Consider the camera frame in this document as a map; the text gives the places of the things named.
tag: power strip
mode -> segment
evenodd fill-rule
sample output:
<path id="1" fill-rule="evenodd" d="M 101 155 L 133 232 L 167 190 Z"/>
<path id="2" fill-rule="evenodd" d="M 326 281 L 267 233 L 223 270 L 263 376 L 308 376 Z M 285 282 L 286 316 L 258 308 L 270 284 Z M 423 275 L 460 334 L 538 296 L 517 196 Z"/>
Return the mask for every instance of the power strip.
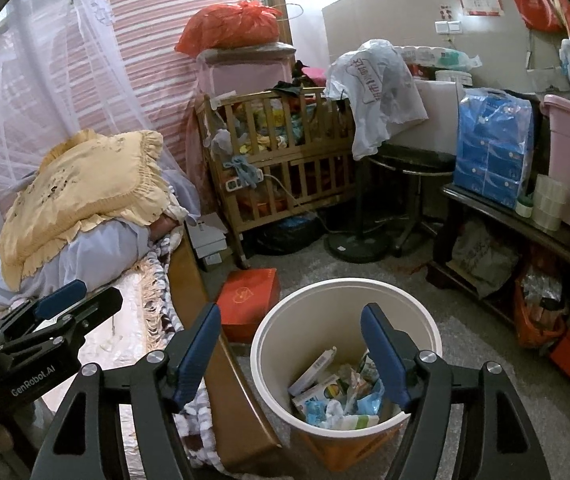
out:
<path id="1" fill-rule="evenodd" d="M 265 179 L 265 176 L 262 174 L 262 170 L 260 168 L 256 168 L 258 182 L 262 182 Z M 241 184 L 241 179 L 237 176 L 234 178 L 230 178 L 225 182 L 225 189 L 229 192 L 238 191 L 241 189 L 243 185 Z"/>

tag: white plastic bag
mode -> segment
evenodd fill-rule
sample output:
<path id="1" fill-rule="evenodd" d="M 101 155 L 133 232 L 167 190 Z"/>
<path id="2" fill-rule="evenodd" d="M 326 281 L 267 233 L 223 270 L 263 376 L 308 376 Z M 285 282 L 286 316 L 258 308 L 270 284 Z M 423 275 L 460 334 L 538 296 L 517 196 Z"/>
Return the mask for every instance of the white plastic bag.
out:
<path id="1" fill-rule="evenodd" d="M 334 61 L 325 96 L 350 100 L 354 160 L 373 155 L 384 141 L 428 118 L 412 74 L 387 40 L 369 40 Z"/>

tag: gray floor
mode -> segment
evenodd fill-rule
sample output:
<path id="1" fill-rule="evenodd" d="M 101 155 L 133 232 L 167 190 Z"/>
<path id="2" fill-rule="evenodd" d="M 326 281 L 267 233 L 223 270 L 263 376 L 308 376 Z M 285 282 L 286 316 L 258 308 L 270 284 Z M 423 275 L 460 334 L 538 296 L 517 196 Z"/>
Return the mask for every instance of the gray floor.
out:
<path id="1" fill-rule="evenodd" d="M 322 240 L 289 256 L 254 256 L 252 267 L 276 267 L 282 297 L 321 280 L 340 277 L 363 277 L 391 283 L 416 297 L 438 324 L 443 341 L 444 358 L 450 364 L 480 367 L 494 360 L 504 365 L 516 386 L 540 438 L 554 480 L 570 480 L 570 380 L 545 358 L 519 348 L 513 330 L 482 310 L 478 304 L 453 290 L 438 290 L 425 280 L 426 269 L 410 274 L 428 261 L 431 244 L 425 243 L 403 258 L 388 257 L 366 265 L 341 262 L 324 248 Z M 204 272 L 210 297 L 215 298 L 232 263 Z M 239 362 L 252 383 L 247 349 L 237 348 Z M 398 441 L 392 441 L 358 465 L 342 473 L 329 473 L 297 437 L 290 439 L 289 428 L 263 404 L 263 408 L 283 444 L 302 465 L 300 480 L 383 479 L 392 461 Z M 438 478 L 449 479 L 456 459 L 460 434 L 461 410 L 454 406 L 450 431 L 440 463 Z"/>

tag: orange basket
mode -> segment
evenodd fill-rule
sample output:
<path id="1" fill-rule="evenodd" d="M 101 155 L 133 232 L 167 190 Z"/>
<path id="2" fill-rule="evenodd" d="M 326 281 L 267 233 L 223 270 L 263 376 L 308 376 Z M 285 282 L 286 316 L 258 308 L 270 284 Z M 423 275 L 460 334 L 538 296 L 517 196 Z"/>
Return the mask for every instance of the orange basket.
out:
<path id="1" fill-rule="evenodd" d="M 554 325 L 554 330 L 542 330 L 536 327 L 527 315 L 527 305 L 520 280 L 521 278 L 516 280 L 514 287 L 514 323 L 516 324 L 518 344 L 523 348 L 540 348 L 545 343 L 562 336 L 567 326 L 562 317 L 559 316 Z"/>

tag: blue plastic wrapper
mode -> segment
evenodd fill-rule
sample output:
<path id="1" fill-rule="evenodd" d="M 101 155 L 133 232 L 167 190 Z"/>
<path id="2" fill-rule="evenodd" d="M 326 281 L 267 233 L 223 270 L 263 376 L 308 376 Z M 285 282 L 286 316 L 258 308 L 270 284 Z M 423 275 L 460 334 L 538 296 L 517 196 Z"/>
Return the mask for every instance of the blue plastic wrapper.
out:
<path id="1" fill-rule="evenodd" d="M 383 395 L 385 394 L 385 387 L 379 379 L 374 384 L 371 393 L 367 397 L 358 400 L 357 415 L 378 415 L 380 405 L 383 402 Z"/>
<path id="2" fill-rule="evenodd" d="M 306 421 L 312 426 L 320 427 L 321 422 L 327 420 L 325 411 L 328 400 L 308 400 L 305 403 Z"/>
<path id="3" fill-rule="evenodd" d="M 514 209 L 531 170 L 531 103 L 502 90 L 467 89 L 456 151 L 454 184 Z"/>

